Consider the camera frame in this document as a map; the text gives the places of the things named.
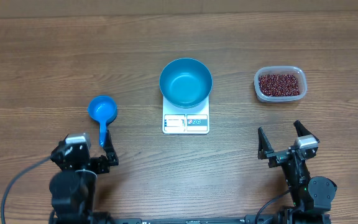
blue bowl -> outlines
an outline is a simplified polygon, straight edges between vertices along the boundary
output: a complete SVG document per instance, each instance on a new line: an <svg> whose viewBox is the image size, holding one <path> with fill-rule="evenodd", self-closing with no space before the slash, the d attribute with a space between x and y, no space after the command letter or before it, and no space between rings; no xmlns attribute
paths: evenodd
<svg viewBox="0 0 358 224"><path fill-rule="evenodd" d="M104 146L107 126L117 117L117 104L110 96L97 96L89 104L88 113L100 124L99 145Z"/></svg>
<svg viewBox="0 0 358 224"><path fill-rule="evenodd" d="M160 89L173 105L192 108L208 97L212 90L212 75L203 63L192 58L179 58L162 70Z"/></svg>

bowl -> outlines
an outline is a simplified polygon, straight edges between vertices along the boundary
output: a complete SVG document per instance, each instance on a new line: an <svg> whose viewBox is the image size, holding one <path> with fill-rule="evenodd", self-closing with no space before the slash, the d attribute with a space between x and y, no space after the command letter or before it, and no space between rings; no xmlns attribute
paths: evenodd
<svg viewBox="0 0 358 224"><path fill-rule="evenodd" d="M259 87L259 77L268 74L278 75L294 75L298 79L299 95L297 96L266 96ZM263 67L255 74L254 86L256 95L259 101L267 103L286 103L302 99L308 91L308 84L306 82L305 73L295 66L270 66Z"/></svg>
<svg viewBox="0 0 358 224"><path fill-rule="evenodd" d="M179 58L162 70L160 89L171 104L192 108L208 97L212 90L212 75L203 63L192 58Z"/></svg>

plastic container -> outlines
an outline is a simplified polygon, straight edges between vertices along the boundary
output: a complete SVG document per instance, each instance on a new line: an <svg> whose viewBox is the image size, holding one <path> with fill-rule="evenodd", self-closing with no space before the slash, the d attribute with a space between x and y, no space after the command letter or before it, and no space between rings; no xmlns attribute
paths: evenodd
<svg viewBox="0 0 358 224"><path fill-rule="evenodd" d="M260 90L259 77L261 77L262 75L268 75L268 74L271 74L271 75L273 75L273 74L294 75L298 79L300 94L298 96L266 96ZM255 85L255 91L256 91L258 100L261 102L267 102L267 103L286 103L286 102L300 100L306 95L306 92L308 91L308 84L306 83L305 73L303 73L303 71L300 68L294 67L294 66L263 67L263 68L259 69L259 71L255 74L254 85Z"/></svg>

cable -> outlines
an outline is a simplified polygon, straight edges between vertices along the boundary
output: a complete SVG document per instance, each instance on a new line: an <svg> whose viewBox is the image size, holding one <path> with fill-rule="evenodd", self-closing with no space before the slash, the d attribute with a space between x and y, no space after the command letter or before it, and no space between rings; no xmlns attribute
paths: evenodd
<svg viewBox="0 0 358 224"><path fill-rule="evenodd" d="M1 202L1 222L2 224L5 224L5 202L6 202L6 198L7 195L11 189L11 187L13 186L13 184L19 179L21 178L26 172L36 168L37 166L43 164L44 162L47 162L50 159L50 156L46 157L45 159L42 159L41 161L27 167L26 169L22 170L20 173L18 173L15 177L13 177L13 179L10 181L10 183L7 185L4 196L2 198L2 202Z"/></svg>
<svg viewBox="0 0 358 224"><path fill-rule="evenodd" d="M262 208L259 209L259 212L256 214L255 216L255 223L254 224L258 224L258 218L259 215L263 212L263 210L265 210L266 207L268 207L271 203L277 201L278 199L282 198L284 195L290 193L292 191L292 189L288 189L286 190L284 193L280 194L279 196L271 199L270 201L268 201Z"/></svg>

white scale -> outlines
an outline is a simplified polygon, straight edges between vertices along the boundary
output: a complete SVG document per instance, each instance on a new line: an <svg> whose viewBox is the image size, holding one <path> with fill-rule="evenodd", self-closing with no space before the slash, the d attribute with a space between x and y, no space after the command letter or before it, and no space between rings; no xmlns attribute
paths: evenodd
<svg viewBox="0 0 358 224"><path fill-rule="evenodd" d="M209 133L209 97L189 109L179 108L165 97L162 98L162 132L164 134Z"/></svg>

